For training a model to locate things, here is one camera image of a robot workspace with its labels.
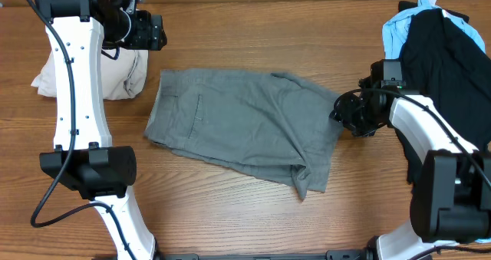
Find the grey shorts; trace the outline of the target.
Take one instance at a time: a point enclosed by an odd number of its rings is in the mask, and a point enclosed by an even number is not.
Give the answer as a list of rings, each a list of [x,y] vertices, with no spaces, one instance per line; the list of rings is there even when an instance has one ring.
[[[179,156],[323,193],[338,94],[287,72],[165,70],[145,137]]]

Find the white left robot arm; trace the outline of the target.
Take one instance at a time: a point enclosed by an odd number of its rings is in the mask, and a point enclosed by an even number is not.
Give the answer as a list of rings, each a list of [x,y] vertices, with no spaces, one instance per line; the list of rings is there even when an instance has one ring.
[[[56,80],[54,149],[39,156],[42,171],[99,213],[118,259],[162,258],[134,194],[135,152],[112,144],[101,80],[102,57],[166,44],[162,18],[138,9],[141,0],[26,1],[46,27]]]

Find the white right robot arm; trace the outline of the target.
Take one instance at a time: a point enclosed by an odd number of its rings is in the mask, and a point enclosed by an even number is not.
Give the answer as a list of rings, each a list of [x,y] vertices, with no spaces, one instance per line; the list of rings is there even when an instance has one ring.
[[[380,60],[358,88],[335,102],[331,119],[355,137],[383,126],[404,137],[422,163],[410,218],[363,249],[334,250],[328,259],[430,259],[443,250],[488,254],[470,243],[490,237],[490,155],[462,138],[430,97],[410,89],[400,62]]]

